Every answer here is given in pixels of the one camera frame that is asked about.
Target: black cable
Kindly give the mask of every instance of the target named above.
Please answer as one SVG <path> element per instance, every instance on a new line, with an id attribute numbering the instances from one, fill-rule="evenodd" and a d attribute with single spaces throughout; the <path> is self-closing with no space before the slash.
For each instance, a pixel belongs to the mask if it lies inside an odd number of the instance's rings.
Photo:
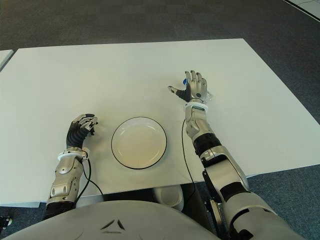
<path id="1" fill-rule="evenodd" d="M 76 204 L 78 202 L 78 200 L 80 199 L 80 197 L 82 196 L 82 194 L 84 193 L 84 191 L 86 190 L 86 188 L 88 187 L 88 184 L 90 182 L 90 178 L 91 178 L 91 164 L 90 162 L 88 161 L 89 163 L 89 178 L 87 179 L 86 181 L 86 184 L 84 186 L 84 188 L 82 189 L 82 191 L 80 192 L 79 196 L 75 199 L 74 203 L 73 203 L 73 207 L 75 208 L 76 207 Z"/>
<path id="2" fill-rule="evenodd" d="M 189 167 L 188 167 L 188 164 L 187 164 L 187 160 L 186 160 L 185 145 L 184 145 L 184 126 L 185 126 L 185 122 L 186 122 L 186 120 L 183 120 L 182 130 L 181 130 L 183 158 L 184 158 L 184 162 L 185 162 L 185 165 L 186 165 L 186 169 L 188 170 L 189 176 L 190 176 L 191 181 L 192 181 L 192 184 L 193 184 L 193 192 L 191 193 L 191 195 L 188 197 L 188 199 L 187 199 L 187 200 L 185 201 L 185 203 L 184 203 L 184 206 L 187 206 L 187 205 L 188 205 L 188 202 L 190 201 L 190 199 L 192 198 L 192 196 L 193 196 L 193 195 L 195 194 L 195 192 L 196 192 L 196 185 L 195 185 L 194 179 L 193 179 L 192 176 L 191 176 L 191 173 L 190 173 L 190 170 L 189 170 Z"/>
<path id="3" fill-rule="evenodd" d="M 310 3 L 310 2 L 314 2 L 315 0 L 311 0 L 311 1 L 303 1 L 303 2 L 300 2 L 299 4 L 297 5 L 300 5 L 300 4 L 306 4 L 306 3 Z"/>
<path id="4" fill-rule="evenodd" d="M 88 159 L 88 164 L 89 164 L 89 168 L 90 168 L 90 167 L 91 167 L 91 163 L 90 163 L 90 160 L 89 160 L 89 159 Z M 87 180 L 89 180 L 89 179 L 87 178 L 87 174 L 86 174 L 85 168 L 83 168 L 83 173 L 84 173 L 85 178 L 86 178 Z M 105 196 L 104 196 L 103 192 L 101 191 L 100 187 L 99 187 L 94 181 L 92 181 L 92 180 L 89 180 L 89 182 L 96 186 L 96 188 L 99 190 L 99 192 L 100 192 L 103 200 L 105 201 L 105 200 L 106 200 L 106 199 L 105 199 Z"/>

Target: white bowl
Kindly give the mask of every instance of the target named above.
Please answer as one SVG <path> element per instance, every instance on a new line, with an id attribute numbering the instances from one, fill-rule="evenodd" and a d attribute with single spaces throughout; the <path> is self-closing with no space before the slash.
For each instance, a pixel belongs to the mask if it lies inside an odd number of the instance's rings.
<path id="1" fill-rule="evenodd" d="M 166 147 L 164 129 L 147 117 L 134 117 L 123 122 L 115 130 L 111 140 L 114 157 L 131 169 L 145 169 L 156 164 Z"/>

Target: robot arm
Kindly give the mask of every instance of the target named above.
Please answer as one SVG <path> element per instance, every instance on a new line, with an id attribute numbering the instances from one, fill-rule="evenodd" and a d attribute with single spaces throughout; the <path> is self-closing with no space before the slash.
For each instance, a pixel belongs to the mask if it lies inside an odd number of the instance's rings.
<path id="1" fill-rule="evenodd" d="M 211 206 L 220 231 L 218 237 L 303 239 L 261 197 L 249 191 L 244 172 L 207 122 L 207 81 L 193 70 L 191 75 L 185 74 L 186 90 L 168 88 L 187 101 L 184 106 L 186 133 L 204 167 L 202 175 L 213 199 Z"/>
<path id="2" fill-rule="evenodd" d="M 98 118 L 93 114 L 83 114 L 71 122 L 66 136 L 66 150 L 58 155 L 55 179 L 46 203 L 44 219 L 51 218 L 75 207 L 79 180 L 84 171 L 83 161 L 89 158 L 89 149 L 83 148 L 88 135 L 94 135 L 94 125 Z"/>

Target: white surface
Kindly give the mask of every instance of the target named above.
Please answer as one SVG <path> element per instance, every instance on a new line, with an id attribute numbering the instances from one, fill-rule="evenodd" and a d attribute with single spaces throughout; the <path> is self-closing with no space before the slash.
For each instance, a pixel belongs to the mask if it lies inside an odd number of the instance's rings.
<path id="1" fill-rule="evenodd" d="M 163 128 L 147 117 L 134 117 L 123 122 L 111 140 L 114 157 L 132 169 L 145 169 L 157 163 L 166 146 Z"/>
<path id="2" fill-rule="evenodd" d="M 243 39 L 26 48 L 0 72 L 0 203 L 47 200 L 70 122 L 83 113 L 99 118 L 84 146 L 104 193 L 189 183 L 185 103 L 167 86 L 182 88 L 191 69 L 206 78 L 207 119 L 246 175 L 320 163 L 319 124 Z M 139 116 L 161 124 L 167 149 L 133 170 L 114 158 L 111 137 Z M 185 131 L 184 145 L 193 179 L 203 181 Z M 94 194 L 89 184 L 84 195 Z"/>
<path id="3" fill-rule="evenodd" d="M 300 4 L 299 7 L 320 18 L 320 1 L 305 2 Z"/>
<path id="4" fill-rule="evenodd" d="M 1 50 L 0 51 L 0 71 L 6 61 L 10 58 L 10 56 L 14 53 L 13 50 Z"/>

